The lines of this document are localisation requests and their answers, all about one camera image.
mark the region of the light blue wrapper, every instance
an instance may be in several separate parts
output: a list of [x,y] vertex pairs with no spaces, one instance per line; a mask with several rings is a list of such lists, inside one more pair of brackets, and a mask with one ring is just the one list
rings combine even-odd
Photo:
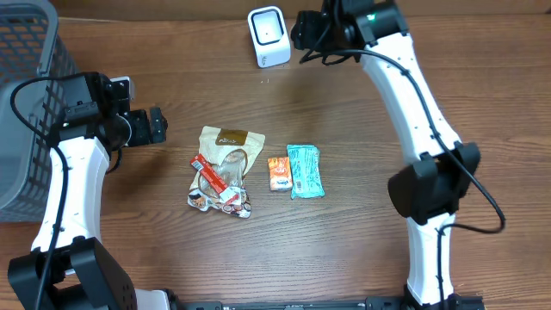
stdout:
[[319,175],[319,149],[316,146],[287,146],[287,154],[293,175],[291,198],[315,198],[325,196]]

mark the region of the wooden table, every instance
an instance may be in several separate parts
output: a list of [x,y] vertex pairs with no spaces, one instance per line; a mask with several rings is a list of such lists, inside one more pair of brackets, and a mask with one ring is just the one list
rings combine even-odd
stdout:
[[[409,20],[424,74],[464,141],[482,152],[477,176],[508,217],[501,235],[453,234],[452,276],[489,309],[551,302],[551,17],[510,15]],[[137,288],[172,288],[185,301],[314,301],[401,295],[406,224],[387,196],[402,168],[397,136],[359,65],[257,69],[249,30],[237,22],[62,24],[83,71],[129,75],[134,109],[157,105],[162,145],[124,151],[106,178],[103,243]],[[252,216],[187,206],[203,126],[263,133],[245,179]],[[326,197],[270,193],[268,157],[292,143],[322,152]],[[496,226],[474,189],[458,221]],[[38,224],[0,226],[0,266],[28,253]],[[0,308],[21,308],[0,275]]]

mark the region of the mesh basket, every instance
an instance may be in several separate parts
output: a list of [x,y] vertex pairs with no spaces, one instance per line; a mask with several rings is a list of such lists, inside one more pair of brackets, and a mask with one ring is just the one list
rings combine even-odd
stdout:
[[[0,222],[41,221],[46,210],[49,148],[16,119],[9,98],[30,78],[77,71],[57,31],[58,16],[48,1],[0,2]],[[65,106],[62,86],[43,81],[16,97],[18,109],[44,134]]]

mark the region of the black cable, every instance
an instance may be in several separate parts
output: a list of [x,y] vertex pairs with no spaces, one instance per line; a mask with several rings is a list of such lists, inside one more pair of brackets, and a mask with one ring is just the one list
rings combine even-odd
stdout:
[[63,219],[63,210],[65,209],[65,200],[67,198],[67,185],[69,182],[69,166],[67,165],[67,159],[65,158],[65,155],[63,152],[59,149],[59,147],[50,145],[48,137],[43,134],[38,128],[33,126],[30,122],[28,122],[23,115],[19,112],[17,109],[17,106],[15,105],[15,96],[17,93],[25,86],[28,86],[30,84],[38,83],[41,81],[63,81],[69,78],[78,78],[83,75],[85,75],[86,72],[81,72],[77,74],[73,74],[70,76],[65,77],[36,77],[33,79],[28,80],[27,82],[24,82],[22,84],[19,84],[17,87],[14,88],[14,90],[11,93],[11,97],[9,99],[9,103],[11,105],[11,110],[14,112],[15,116],[25,125],[27,128],[29,128],[33,133],[35,133],[37,136],[39,136],[41,139],[43,139],[48,146],[50,146],[59,156],[61,159],[62,169],[63,169],[63,181],[61,185],[61,197],[59,198],[59,207],[58,207],[58,213],[56,215],[55,223],[53,224],[53,232],[52,232],[52,240],[50,241],[50,247],[48,248],[48,253],[46,255],[46,261],[44,262],[44,267],[42,270],[42,275],[40,277],[40,284],[38,288],[38,294],[36,296],[36,301],[34,303],[34,309],[40,310],[41,304],[42,304],[42,297],[44,295],[44,289],[46,286],[46,283],[49,280],[50,277],[50,267],[52,265],[52,258],[53,258],[53,252],[55,250],[55,246],[58,243],[58,236],[59,232],[61,230],[61,221]]
[[324,64],[324,65],[338,65],[338,64],[341,64],[343,63],[344,61],[348,60],[350,57],[352,56],[343,56],[337,60],[334,60],[334,61],[331,61],[331,62],[327,62],[327,57],[323,57],[321,59],[321,63]]
[[321,44],[321,41],[329,33],[329,30],[331,30],[331,24],[328,24],[327,27],[325,27],[324,32],[320,35],[319,39],[316,41],[316,43],[313,45],[313,47],[308,52],[306,52],[306,54],[304,54],[304,56],[302,56],[302,58],[300,58],[299,64],[303,64],[306,61],[308,61],[308,60],[305,60],[305,59],[308,59],[308,57],[310,55],[312,55],[312,53],[316,50],[316,48],[318,48],[319,44]]
[[438,281],[440,282],[440,285],[439,285],[439,289],[440,289],[440,308],[441,309],[447,308],[448,305],[446,305],[445,302],[444,302],[445,299],[444,299],[444,289],[443,289],[443,279],[442,279],[442,236],[444,235],[444,230],[447,229],[447,228],[451,228],[451,227],[457,227],[457,228],[466,229],[468,231],[477,232],[477,233],[486,233],[486,234],[501,233],[505,229],[505,221],[506,221],[505,215],[503,214],[503,211],[501,210],[499,205],[496,203],[495,199],[493,199],[492,195],[490,195],[490,193],[476,179],[476,177],[474,177],[473,174],[470,173],[467,170],[467,168],[461,163],[461,161],[444,144],[444,142],[442,141],[442,138],[440,137],[440,133],[436,130],[435,123],[432,120],[432,116],[430,115],[429,107],[427,106],[427,102],[424,99],[423,93],[422,93],[417,81],[415,81],[415,78],[412,76],[412,74],[410,73],[409,70],[407,70],[399,62],[395,61],[394,59],[389,58],[388,56],[385,56],[385,55],[377,53],[377,52],[368,51],[368,50],[344,49],[344,50],[331,51],[331,52],[328,52],[328,53],[318,53],[316,55],[310,56],[311,51],[312,50],[309,51],[310,53],[308,54],[308,57],[305,57],[305,58],[301,59],[301,62],[307,62],[307,61],[318,59],[318,58],[326,59],[328,56],[331,56],[331,55],[351,57],[351,56],[355,56],[355,55],[358,55],[358,54],[362,54],[362,55],[373,56],[373,57],[376,57],[378,59],[381,59],[381,60],[387,62],[388,64],[394,66],[396,69],[398,69],[400,71],[400,73],[410,81],[410,83],[413,86],[413,89],[417,93],[417,95],[419,97],[419,101],[421,102],[421,105],[423,106],[424,113],[427,117],[427,121],[429,122],[430,130],[432,131],[434,139],[436,139],[436,141],[438,142],[438,145],[440,145],[440,147],[444,150],[444,152],[451,158],[451,160],[454,162],[454,164],[457,166],[457,168],[459,168],[459,170],[462,173],[464,173],[471,180],[471,182],[474,184],[474,186],[488,200],[488,202],[490,202],[490,204],[492,205],[492,207],[496,211],[496,214],[499,217],[499,227],[497,227],[497,228],[485,229],[485,228],[478,228],[478,227],[475,227],[475,226],[469,226],[469,225],[465,225],[465,224],[461,224],[461,223],[453,223],[453,224],[444,225],[444,226],[440,227],[440,229],[438,229],[438,241],[437,241],[437,264],[438,264],[438,266],[437,266],[437,269],[438,269]]
[[107,170],[107,172],[105,172],[105,174],[108,175],[109,173],[117,170],[119,168],[119,166],[121,165],[121,160],[122,160],[122,148],[117,150],[117,161],[115,162],[115,165],[113,165],[113,167],[111,169]]

